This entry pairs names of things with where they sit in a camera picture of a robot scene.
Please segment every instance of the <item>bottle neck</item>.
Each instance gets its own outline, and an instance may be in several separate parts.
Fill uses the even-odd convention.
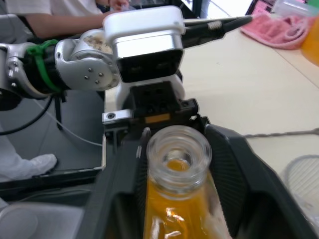
[[[183,198],[206,181],[212,151],[200,132],[174,125],[150,139],[147,155],[152,183],[164,194]]]

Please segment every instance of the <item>orange object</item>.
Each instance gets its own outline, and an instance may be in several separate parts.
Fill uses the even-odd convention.
[[[226,238],[228,230],[214,214],[218,196],[210,160],[206,138],[192,128],[170,126],[151,138],[144,239]]]
[[[302,45],[302,53],[309,61],[319,66],[319,17],[316,18]]]

